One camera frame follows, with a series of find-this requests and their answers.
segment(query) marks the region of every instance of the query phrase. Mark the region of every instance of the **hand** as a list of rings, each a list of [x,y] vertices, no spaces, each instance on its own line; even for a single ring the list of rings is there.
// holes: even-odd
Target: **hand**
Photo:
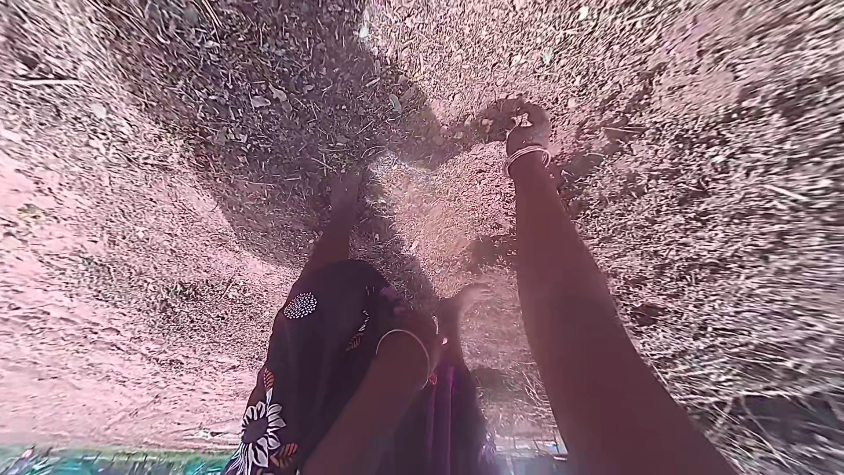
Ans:
[[[517,114],[527,113],[531,125],[516,127],[507,135],[507,155],[528,145],[542,145],[546,149],[551,134],[551,122],[548,113],[536,104],[524,104],[517,109]]]

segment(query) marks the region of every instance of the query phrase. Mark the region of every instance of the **white flower print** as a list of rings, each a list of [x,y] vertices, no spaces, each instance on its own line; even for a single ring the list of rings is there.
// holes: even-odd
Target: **white flower print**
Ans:
[[[243,415],[241,444],[231,457],[230,470],[227,473],[251,475],[254,467],[266,468],[271,450],[281,446],[276,434],[287,425],[281,418],[281,405],[270,404],[273,388],[267,390],[267,400],[258,401],[246,408]]]

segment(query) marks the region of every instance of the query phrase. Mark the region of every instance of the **white dotted pattern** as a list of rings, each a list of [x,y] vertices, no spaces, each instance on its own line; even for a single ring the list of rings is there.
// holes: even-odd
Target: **white dotted pattern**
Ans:
[[[300,319],[313,313],[317,309],[317,298],[310,292],[300,293],[290,305],[284,307],[284,316],[288,319]]]

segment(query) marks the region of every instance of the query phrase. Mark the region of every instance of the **dry grass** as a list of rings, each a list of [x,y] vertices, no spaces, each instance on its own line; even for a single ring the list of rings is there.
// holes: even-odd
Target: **dry grass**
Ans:
[[[288,267],[317,235],[327,178],[378,157],[358,255],[421,307],[479,278],[506,289],[468,320],[466,350],[490,370],[480,379],[491,422],[533,434],[551,417],[512,291],[511,190],[490,163],[503,100],[536,101],[554,118],[561,198],[677,400],[746,471],[844,467],[834,3],[303,5],[11,2],[3,140],[104,210],[143,203],[104,180],[127,177],[134,188],[117,189],[137,198],[150,177],[196,177],[238,248]],[[51,163],[53,149],[102,158]],[[108,216],[83,222],[127,236],[158,229]],[[217,245],[208,219],[185,233],[210,236],[193,249],[168,228],[177,254]],[[169,252],[133,242],[115,248]],[[162,287],[173,291],[164,301],[185,305],[167,314],[180,338],[208,327],[205,314],[185,315],[223,302],[203,298],[230,290],[215,278],[197,290],[202,307],[184,298],[193,287]],[[275,283],[255,282],[245,295]],[[127,290],[103,298],[129,293],[138,300],[122,305],[135,308],[135,284],[118,275],[107,286]],[[163,321],[151,320],[153,330]]]

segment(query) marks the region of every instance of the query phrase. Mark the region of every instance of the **bangle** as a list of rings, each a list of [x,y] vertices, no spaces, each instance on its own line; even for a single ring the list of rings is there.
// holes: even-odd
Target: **bangle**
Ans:
[[[422,347],[422,351],[425,352],[425,370],[428,372],[428,374],[431,371],[433,371],[433,369],[430,366],[430,354],[428,353],[428,348],[425,347],[425,344],[422,342],[422,340],[418,336],[416,336],[416,334],[414,334],[412,331],[407,331],[407,330],[403,330],[403,329],[400,329],[400,328],[388,331],[387,333],[385,333],[381,337],[380,340],[378,340],[378,344],[375,347],[375,354],[376,355],[378,354],[378,348],[381,348],[381,342],[384,341],[384,338],[387,338],[387,335],[389,335],[391,333],[398,333],[398,332],[407,333],[408,335],[412,336],[419,343],[419,346]],[[426,379],[425,382],[422,384],[422,387],[424,388],[427,384],[428,384],[428,380]]]
[[[513,155],[507,157],[507,160],[504,161],[504,166],[502,167],[502,171],[504,172],[504,176],[508,177],[508,178],[512,178],[510,176],[510,165],[512,165],[513,162],[516,161],[516,159],[518,157],[523,156],[523,155],[527,155],[527,154],[533,153],[533,152],[542,152],[543,153],[543,157],[542,157],[542,166],[543,167],[547,167],[548,164],[551,163],[551,152],[549,152],[548,149],[546,149],[542,145],[528,145],[527,147],[524,147],[523,149],[516,150],[515,152],[513,152]]]

